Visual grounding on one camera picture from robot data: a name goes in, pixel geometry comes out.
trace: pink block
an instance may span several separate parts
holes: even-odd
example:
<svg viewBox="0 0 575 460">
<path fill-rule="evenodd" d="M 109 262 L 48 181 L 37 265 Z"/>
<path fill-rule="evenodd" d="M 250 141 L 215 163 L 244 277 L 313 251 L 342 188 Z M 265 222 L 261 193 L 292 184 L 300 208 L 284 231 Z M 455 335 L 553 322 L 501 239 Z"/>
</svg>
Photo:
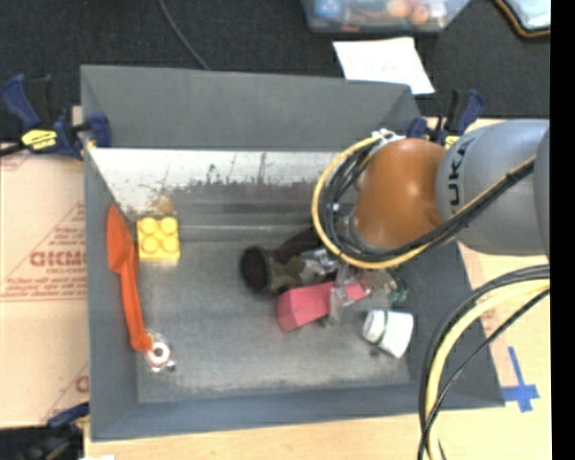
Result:
<svg viewBox="0 0 575 460">
<path fill-rule="evenodd" d="M 330 313 L 330 292 L 332 281 L 309 287 L 297 287 L 279 295 L 277 302 L 277 320 L 285 333 L 309 324 Z M 351 283 L 345 287 L 347 296 L 360 300 L 366 292 L 360 283 Z"/>
</svg>

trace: white paper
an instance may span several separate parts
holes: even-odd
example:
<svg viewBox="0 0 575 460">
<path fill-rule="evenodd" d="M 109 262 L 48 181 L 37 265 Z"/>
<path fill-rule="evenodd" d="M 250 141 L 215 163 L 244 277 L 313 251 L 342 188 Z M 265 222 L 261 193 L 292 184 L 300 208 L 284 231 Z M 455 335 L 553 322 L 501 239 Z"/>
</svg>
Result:
<svg viewBox="0 0 575 460">
<path fill-rule="evenodd" d="M 336 41 L 334 49 L 348 80 L 405 83 L 413 95 L 434 93 L 413 37 Z"/>
</svg>

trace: bin floor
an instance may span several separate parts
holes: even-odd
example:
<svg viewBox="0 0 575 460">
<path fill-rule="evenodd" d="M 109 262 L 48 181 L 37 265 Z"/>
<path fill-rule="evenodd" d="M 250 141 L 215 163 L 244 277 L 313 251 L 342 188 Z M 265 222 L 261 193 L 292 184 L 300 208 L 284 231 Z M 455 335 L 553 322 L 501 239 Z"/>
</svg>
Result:
<svg viewBox="0 0 575 460">
<path fill-rule="evenodd" d="M 410 382 L 404 359 L 380 352 L 361 335 L 366 312 L 387 308 L 385 297 L 350 306 L 340 325 L 280 329 L 276 300 L 245 287 L 239 259 L 248 245 L 272 248 L 283 241 L 185 240 L 178 265 L 140 265 L 146 324 L 170 341 L 176 369 L 154 375 L 140 356 L 139 402 Z"/>
</svg>

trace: electrical wire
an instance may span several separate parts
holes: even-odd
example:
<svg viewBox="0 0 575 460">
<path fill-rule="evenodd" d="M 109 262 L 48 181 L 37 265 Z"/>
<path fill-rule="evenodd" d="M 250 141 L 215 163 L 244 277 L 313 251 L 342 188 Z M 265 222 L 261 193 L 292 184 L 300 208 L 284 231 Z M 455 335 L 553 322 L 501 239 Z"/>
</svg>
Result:
<svg viewBox="0 0 575 460">
<path fill-rule="evenodd" d="M 352 241 L 337 234 L 334 227 L 336 206 L 340 206 L 340 196 L 364 171 L 372 156 L 373 147 L 378 146 L 385 137 L 391 134 L 394 133 L 386 131 L 371 136 L 339 153 L 319 176 L 313 190 L 311 217 L 317 235 L 335 256 L 356 267 L 365 269 L 396 267 L 448 240 L 502 193 L 532 173 L 534 169 L 535 156 L 532 156 L 465 203 L 450 219 L 415 241 L 390 251 L 367 253 Z"/>
<path fill-rule="evenodd" d="M 443 456 L 440 451 L 438 441 L 436 441 L 436 435 L 434 434 L 432 426 L 427 427 L 427 420 L 430 417 L 434 403 L 437 399 L 438 384 L 443 371 L 443 365 L 450 350 L 453 348 L 453 345 L 462 335 L 464 330 L 466 330 L 468 326 L 470 326 L 485 311 L 495 307 L 502 301 L 522 296 L 524 294 L 524 289 L 521 288 L 519 291 L 505 291 L 494 294 L 483 302 L 480 301 L 481 297 L 495 289 L 507 286 L 514 286 L 523 283 L 533 285 L 540 280 L 549 280 L 549 276 L 549 264 L 526 267 L 499 276 L 482 287 L 472 291 L 469 296 L 460 303 L 457 309 L 448 313 L 446 319 L 438 327 L 431 339 L 431 345 L 428 347 L 426 353 L 424 371 L 422 374 L 423 378 L 420 387 L 420 424 L 422 431 L 429 429 L 426 433 L 426 448 L 430 458 L 436 459 Z M 543 291 L 548 289 L 549 285 L 547 282 Z"/>
<path fill-rule="evenodd" d="M 533 291 L 539 293 L 541 291 L 547 290 L 548 287 L 537 287 Z M 446 359 L 453 349 L 453 346 L 463 334 L 463 332 L 473 324 L 481 315 L 486 311 L 493 309 L 497 305 L 514 300 L 516 297 L 523 296 L 523 290 L 507 291 L 501 292 L 496 295 L 491 296 L 485 302 L 476 305 L 473 309 L 469 310 L 464 317 L 458 320 L 455 325 L 450 329 L 448 335 L 443 340 L 439 346 L 439 350 L 435 355 L 435 358 L 430 367 L 430 373 L 427 378 L 426 396 L 425 396 L 425 416 L 429 416 L 434 403 L 436 402 L 438 392 L 439 392 L 439 382 L 441 380 L 441 375 L 443 373 L 443 367 Z M 434 428 L 431 428 L 428 432 L 428 439 L 426 448 L 428 450 L 428 456 L 431 459 L 441 458 L 441 452 L 439 450 L 438 440 L 436 437 L 436 432 Z"/>
<path fill-rule="evenodd" d="M 537 296 L 532 298 L 528 301 L 525 305 L 523 305 L 520 309 L 515 311 L 511 317 L 509 317 L 505 322 L 503 322 L 493 333 L 491 333 L 482 343 L 481 345 L 456 369 L 453 375 L 449 378 L 448 382 L 444 386 L 443 390 L 439 393 L 439 396 L 430 409 L 430 412 L 427 416 L 425 421 L 425 426 L 422 431 L 422 437 L 420 439 L 420 444 L 418 446 L 418 460 L 424 459 L 424 453 L 426 450 L 426 443 L 428 440 L 428 436 L 434 422 L 436 421 L 439 412 L 441 411 L 441 406 L 445 401 L 449 391 L 453 387 L 453 385 L 458 381 L 458 379 L 462 376 L 466 368 L 474 361 L 476 357 L 478 357 L 484 350 L 490 346 L 502 333 L 504 333 L 510 326 L 512 326 L 522 315 L 532 309 L 537 303 L 542 300 L 544 297 L 548 296 L 550 293 L 549 289 L 542 291 Z"/>
<path fill-rule="evenodd" d="M 4 147 L 3 149 L 0 149 L 0 158 L 4 157 L 6 155 L 10 155 L 11 153 L 16 153 L 18 151 L 22 151 L 24 148 L 26 148 L 26 147 L 22 144 Z"/>
<path fill-rule="evenodd" d="M 187 50 L 190 52 L 190 54 L 195 58 L 198 65 L 200 65 L 200 67 L 203 70 L 211 70 L 211 68 L 209 67 L 207 62 L 196 52 L 194 47 L 190 44 L 190 41 L 179 30 L 179 27 L 174 22 L 173 16 L 171 15 L 171 13 L 168 10 L 168 7 L 166 6 L 166 2 L 164 0 L 157 0 L 157 3 L 160 6 L 162 13 L 164 14 L 164 17 L 166 18 L 166 20 L 169 22 L 170 26 L 172 27 L 172 30 L 174 31 L 176 36 L 179 38 L 181 43 L 187 48 Z"/>
<path fill-rule="evenodd" d="M 477 305 L 477 302 L 486 294 L 496 289 L 505 288 L 510 285 L 519 284 L 522 282 L 533 281 L 533 280 L 545 280 L 550 276 L 550 266 L 549 264 L 539 264 L 529 267 L 524 267 L 516 269 L 514 271 L 508 272 L 506 274 L 500 275 L 491 281 L 485 283 L 481 287 L 471 291 L 460 304 L 453 310 L 449 311 L 445 317 L 441 320 L 437 329 L 430 338 L 430 345 L 427 348 L 426 355 L 424 358 L 422 377 L 427 378 L 432 360 L 437 352 L 439 343 L 448 333 L 451 326 L 460 319 L 468 310 Z M 425 425 L 425 397 L 426 397 L 426 379 L 422 379 L 420 384 L 420 417 L 422 427 Z"/>
</svg>

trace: black carpet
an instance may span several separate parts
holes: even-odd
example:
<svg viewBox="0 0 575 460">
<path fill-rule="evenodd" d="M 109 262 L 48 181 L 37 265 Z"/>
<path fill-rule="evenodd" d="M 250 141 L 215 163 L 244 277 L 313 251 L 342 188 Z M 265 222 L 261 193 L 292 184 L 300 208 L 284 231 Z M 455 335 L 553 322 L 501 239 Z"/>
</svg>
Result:
<svg viewBox="0 0 575 460">
<path fill-rule="evenodd" d="M 346 36 L 312 33 L 299 0 L 165 1 L 211 69 L 341 76 L 332 43 Z M 436 89 L 418 100 L 422 114 L 446 114 L 451 89 L 474 88 L 486 116 L 549 117 L 550 38 L 519 37 L 492 1 L 474 0 L 440 34 L 416 37 Z M 69 109 L 82 63 L 200 67 L 157 0 L 0 0 L 0 88 L 17 73 L 51 74 L 53 106 Z M 0 97 L 0 140 L 19 130 Z M 29 434 L 0 433 L 0 459 L 38 431 Z"/>
</svg>

